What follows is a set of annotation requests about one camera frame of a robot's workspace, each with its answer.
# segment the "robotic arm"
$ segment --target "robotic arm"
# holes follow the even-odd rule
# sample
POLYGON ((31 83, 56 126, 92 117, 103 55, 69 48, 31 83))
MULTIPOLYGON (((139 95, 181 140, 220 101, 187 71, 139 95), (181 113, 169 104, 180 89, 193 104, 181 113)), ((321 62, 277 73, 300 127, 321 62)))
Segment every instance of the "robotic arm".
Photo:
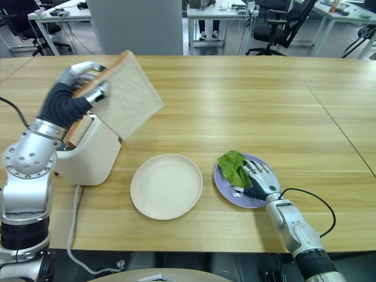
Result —
POLYGON ((286 249, 293 255, 305 282, 345 282, 325 251, 318 233, 291 201, 281 199, 280 184, 270 168, 247 161, 243 169, 251 177, 252 187, 234 189, 267 202, 269 218, 281 234, 286 249))
POLYGON ((1 196, 0 279, 28 278, 52 281, 55 255, 48 250, 49 216, 52 205, 51 171, 54 152, 61 145, 65 128, 106 96, 103 82, 84 97, 73 91, 95 77, 88 70, 105 68, 84 62, 66 68, 50 90, 41 112, 19 142, 3 156, 7 181, 1 196))

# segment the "white bread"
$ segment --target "white bread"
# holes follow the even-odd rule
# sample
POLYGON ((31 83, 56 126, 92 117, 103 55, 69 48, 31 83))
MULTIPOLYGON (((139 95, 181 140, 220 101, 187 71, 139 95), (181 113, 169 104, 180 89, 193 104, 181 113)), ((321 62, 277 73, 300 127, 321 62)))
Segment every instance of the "white bread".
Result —
POLYGON ((123 52, 113 66, 73 96, 85 95, 103 81, 110 82, 110 94, 91 111, 122 139, 127 139, 163 107, 162 100, 131 51, 123 52))
POLYGON ((64 142, 68 148, 73 150, 78 146, 92 122, 93 120, 87 113, 82 119, 78 120, 70 127, 68 133, 64 137, 64 142))

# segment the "purple plate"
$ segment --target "purple plate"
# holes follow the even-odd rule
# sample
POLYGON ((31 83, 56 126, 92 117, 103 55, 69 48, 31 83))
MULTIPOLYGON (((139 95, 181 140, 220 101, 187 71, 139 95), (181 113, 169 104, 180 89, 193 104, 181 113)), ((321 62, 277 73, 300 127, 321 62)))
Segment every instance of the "purple plate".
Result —
MULTIPOLYGON (((252 156, 250 154, 244 154, 243 156, 247 157, 249 160, 254 160, 259 163, 263 163, 264 165, 267 165, 270 170, 274 173, 274 171, 271 169, 271 167, 264 162, 263 160, 259 159, 258 157, 252 156)), ((239 207, 246 207, 248 209, 256 209, 258 207, 264 207, 266 206, 266 202, 262 200, 257 200, 254 198, 249 198, 243 194, 236 193, 231 187, 230 182, 223 177, 222 171, 220 166, 216 165, 216 168, 214 170, 214 181, 216 182, 217 188, 219 192, 225 197, 227 200, 232 202, 233 204, 239 206, 239 207)))

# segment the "green lettuce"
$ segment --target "green lettuce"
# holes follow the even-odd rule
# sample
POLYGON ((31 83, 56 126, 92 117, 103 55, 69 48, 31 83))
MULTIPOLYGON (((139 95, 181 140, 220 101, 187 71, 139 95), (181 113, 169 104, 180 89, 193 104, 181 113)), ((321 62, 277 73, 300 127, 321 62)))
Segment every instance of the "green lettuce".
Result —
POLYGON ((232 150, 219 157, 218 164, 224 178, 230 181, 231 185, 248 188, 251 186, 251 180, 248 174, 241 169, 244 160, 247 160, 247 158, 238 151, 232 150))

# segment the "black chair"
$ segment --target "black chair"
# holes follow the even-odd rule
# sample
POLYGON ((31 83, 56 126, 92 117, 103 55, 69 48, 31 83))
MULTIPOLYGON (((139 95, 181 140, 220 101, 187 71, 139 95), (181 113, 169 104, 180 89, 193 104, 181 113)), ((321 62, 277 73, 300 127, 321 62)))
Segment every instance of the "black chair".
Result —
POLYGON ((68 0, 41 0, 41 4, 39 6, 49 9, 57 5, 63 4, 67 1, 68 0))
MULTIPOLYGON (((39 6, 34 0, 0 0, 1 17, 4 18, 12 33, 22 40, 34 39, 33 44, 36 47, 36 51, 32 56, 38 53, 44 56, 43 50, 49 46, 46 42, 38 44, 37 39, 44 39, 44 37, 35 21, 29 21, 28 19, 28 14, 37 9, 39 9, 39 6)), ((49 34, 61 31, 61 27, 55 23, 47 23, 45 24, 45 28, 49 34)), ((71 46, 68 44, 59 42, 54 42, 53 44, 58 47, 68 47, 68 51, 72 51, 71 46)))
POLYGON ((260 9, 264 9, 264 21, 266 22, 267 11, 269 10, 286 10, 286 0, 261 0, 257 1, 256 5, 260 6, 260 9))
POLYGON ((269 10, 269 12, 276 15, 276 19, 268 19, 267 26, 255 26, 253 29, 253 38, 268 42, 267 47, 249 49, 246 55, 256 51, 259 52, 256 55, 284 56, 282 53, 270 49, 270 47, 279 44, 288 48, 300 27, 306 21, 315 3, 316 0, 304 0, 301 5, 294 6, 287 14, 284 11, 269 10))
MULTIPOLYGON (((364 8, 370 10, 371 12, 376 12, 376 1, 375 0, 365 0, 364 1, 364 8)), ((349 54, 351 54, 355 49, 357 49, 360 45, 363 44, 364 41, 367 39, 371 39, 376 32, 376 25, 366 25, 362 27, 358 31, 358 39, 355 40, 349 47, 346 48, 345 52, 347 52, 355 43, 357 43, 360 39, 361 42, 352 48, 349 52, 345 53, 342 58, 346 58, 349 54)))
POLYGON ((349 47, 347 47, 346 50, 345 50, 345 52, 347 52, 360 39, 362 39, 361 42, 357 46, 355 46, 354 48, 352 48, 352 50, 348 51, 345 55, 343 55, 342 58, 346 58, 355 49, 357 49, 360 45, 362 45, 363 42, 366 41, 367 39, 371 39, 374 36, 375 32, 376 32, 376 25, 367 25, 367 26, 361 28, 358 31, 358 36, 359 36, 358 39, 355 40, 349 47))

